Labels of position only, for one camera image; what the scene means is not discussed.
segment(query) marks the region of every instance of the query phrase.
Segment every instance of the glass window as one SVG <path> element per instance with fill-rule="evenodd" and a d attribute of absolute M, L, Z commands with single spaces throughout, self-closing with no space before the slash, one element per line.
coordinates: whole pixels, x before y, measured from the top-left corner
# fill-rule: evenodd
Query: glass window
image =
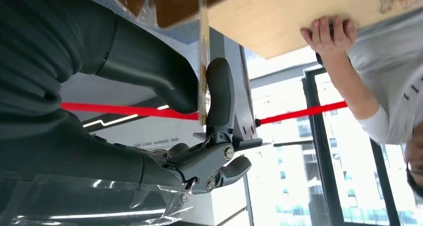
<path fill-rule="evenodd" d="M 280 115 L 307 108 L 301 80 L 282 81 L 251 90 L 256 119 Z M 286 143 L 312 138 L 308 117 L 288 119 L 257 128 L 264 142 Z"/>
<path fill-rule="evenodd" d="M 310 151 L 315 154 L 314 147 L 262 146 L 263 158 L 257 157 L 257 151 L 244 152 L 252 163 L 247 175 L 254 225 L 329 225 L 317 163 L 305 162 Z"/>
<path fill-rule="evenodd" d="M 280 179 L 281 179 L 281 180 L 286 179 L 286 174 L 285 174 L 285 172 L 281 171 L 281 172 L 279 172 L 279 174 L 280 174 Z"/>
<path fill-rule="evenodd" d="M 330 82 L 327 73 L 317 75 L 316 83 L 322 105 L 343 100 Z M 362 211 L 364 223 L 388 225 L 382 187 L 368 134 L 363 131 L 348 108 L 338 109 L 337 117 L 325 115 L 324 120 L 327 132 L 332 128 L 333 138 L 337 142 L 337 147 L 331 147 L 331 150 L 337 150 L 343 162 L 342 169 L 338 169 L 334 161 L 335 174 L 340 175 L 335 176 L 338 191 L 345 189 L 346 184 L 352 185 L 357 199 L 357 208 Z M 414 195 L 407 184 L 404 163 L 405 145 L 382 145 L 381 149 L 400 222 L 403 225 L 423 225 L 423 217 L 419 217 L 423 215 L 423 208 L 418 206 L 419 197 Z M 342 173 L 344 173 L 344 182 L 339 180 Z M 349 183 L 347 182 L 350 179 L 348 175 L 353 179 Z M 348 206 L 345 198 L 340 196 L 340 200 L 342 207 Z"/>
<path fill-rule="evenodd" d="M 356 192 L 354 190 L 348 190 L 348 197 L 355 197 Z"/>
<path fill-rule="evenodd" d="M 419 217 L 423 216 L 423 202 L 407 183 L 404 145 L 382 145 L 381 148 L 401 223 L 423 225 L 423 217 Z"/>
<path fill-rule="evenodd" d="M 302 48 L 266 60 L 251 50 L 244 48 L 248 76 L 254 79 L 292 66 L 315 62 L 316 53 L 310 48 Z"/>
<path fill-rule="evenodd" d="M 322 105 L 343 101 L 327 73 L 316 76 L 318 96 Z M 363 211 L 374 210 L 377 225 L 387 225 L 385 200 L 380 197 L 375 180 L 376 164 L 368 134 L 348 108 L 338 109 L 336 117 L 324 115 L 326 133 L 332 154 L 335 180 L 346 222 L 363 223 Z"/>
<path fill-rule="evenodd" d="M 331 145 L 331 148 L 336 148 L 338 147 L 338 142 L 336 141 L 335 138 L 329 139 L 329 143 Z"/>

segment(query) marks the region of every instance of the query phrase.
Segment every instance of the window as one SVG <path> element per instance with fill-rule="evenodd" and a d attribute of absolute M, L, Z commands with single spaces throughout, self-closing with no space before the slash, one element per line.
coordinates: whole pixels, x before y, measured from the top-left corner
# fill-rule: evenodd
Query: window
<path fill-rule="evenodd" d="M 279 172 L 279 174 L 280 174 L 280 179 L 281 180 L 286 179 L 286 175 L 285 175 L 285 172 L 284 171 Z"/>
<path fill-rule="evenodd" d="M 304 209 L 302 206 L 295 206 L 292 210 L 293 215 L 304 215 Z"/>
<path fill-rule="evenodd" d="M 346 182 L 347 181 L 351 182 L 353 180 L 351 178 L 351 175 L 349 175 L 347 171 L 344 171 L 344 179 L 345 179 Z"/>
<path fill-rule="evenodd" d="M 379 175 L 376 172 L 375 172 L 375 179 L 376 179 L 376 185 L 378 186 L 379 198 L 381 200 L 383 200 L 384 197 L 383 197 L 383 192 L 382 192 L 381 181 L 379 180 Z"/>
<path fill-rule="evenodd" d="M 298 133 L 300 135 L 300 138 L 309 138 L 312 136 L 311 133 L 311 126 L 308 125 L 298 125 Z"/>
<path fill-rule="evenodd" d="M 353 189 L 348 190 L 348 197 L 355 197 L 356 192 Z"/>
<path fill-rule="evenodd" d="M 308 116 L 302 116 L 297 118 L 297 127 L 300 138 L 308 138 L 312 136 L 310 121 Z"/>
<path fill-rule="evenodd" d="M 337 148 L 338 147 L 338 142 L 336 141 L 335 138 L 330 139 L 329 143 L 331 145 L 331 148 Z"/>

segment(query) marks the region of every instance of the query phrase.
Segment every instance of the ceiling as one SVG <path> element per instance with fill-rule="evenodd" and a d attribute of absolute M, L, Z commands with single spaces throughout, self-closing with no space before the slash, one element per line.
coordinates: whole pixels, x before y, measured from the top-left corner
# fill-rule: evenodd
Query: ceiling
<path fill-rule="evenodd" d="M 198 65 L 198 21 L 189 22 L 172 29 L 158 29 L 152 25 L 145 26 L 135 22 L 113 0 L 93 0 L 125 17 L 139 27 L 147 30 L 154 36 L 170 45 L 180 54 L 184 55 L 194 66 L 197 73 Z M 156 94 L 148 87 L 137 86 L 104 79 L 95 75 L 77 73 L 70 80 L 62 84 L 60 91 L 63 102 L 95 103 L 112 105 L 134 105 L 139 102 L 154 98 Z M 101 114 L 91 112 L 74 112 L 81 120 L 92 119 Z"/>

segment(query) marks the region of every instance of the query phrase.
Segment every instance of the ceiling light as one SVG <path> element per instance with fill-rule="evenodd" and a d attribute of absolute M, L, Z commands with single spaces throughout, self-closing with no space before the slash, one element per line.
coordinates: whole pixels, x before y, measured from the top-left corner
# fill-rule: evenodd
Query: ceiling light
<path fill-rule="evenodd" d="M 95 125 L 95 124 L 101 124 L 102 126 L 113 125 L 113 124 L 116 124 L 116 123 L 119 123 L 119 122 L 122 122 L 122 121 L 125 121 L 125 120 L 135 118 L 137 116 L 138 115 L 130 115 L 130 116 L 126 116 L 126 117 L 123 117 L 123 118 L 120 118 L 120 119 L 117 119 L 117 120 L 112 120 L 112 121 L 107 122 L 107 123 L 104 123 L 103 120 L 96 120 L 96 121 L 93 121 L 91 123 L 83 125 L 83 127 L 85 128 L 85 127 L 92 126 L 92 125 Z"/>
<path fill-rule="evenodd" d="M 163 106 L 158 107 L 157 109 L 158 110 L 164 110 L 164 109 L 167 109 L 167 108 L 169 108 L 169 105 L 163 105 Z"/>

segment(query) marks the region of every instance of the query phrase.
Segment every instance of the robotic arm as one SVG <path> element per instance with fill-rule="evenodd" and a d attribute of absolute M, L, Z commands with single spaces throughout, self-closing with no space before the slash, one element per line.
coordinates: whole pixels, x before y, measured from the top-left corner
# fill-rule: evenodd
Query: robotic arm
<path fill-rule="evenodd" d="M 176 214 L 186 200 L 170 197 L 173 192 L 208 193 L 251 167 L 246 157 L 224 166 L 234 155 L 235 104 L 225 59 L 208 67 L 212 102 L 203 143 L 178 144 L 161 154 L 110 144 L 59 109 L 60 83 L 78 71 L 97 74 L 149 86 L 171 108 L 192 113 L 197 78 L 188 61 L 90 0 L 0 5 L 0 226 L 161 225 L 154 224 L 163 220 L 161 210 Z M 145 191 L 150 186 L 167 190 Z"/>

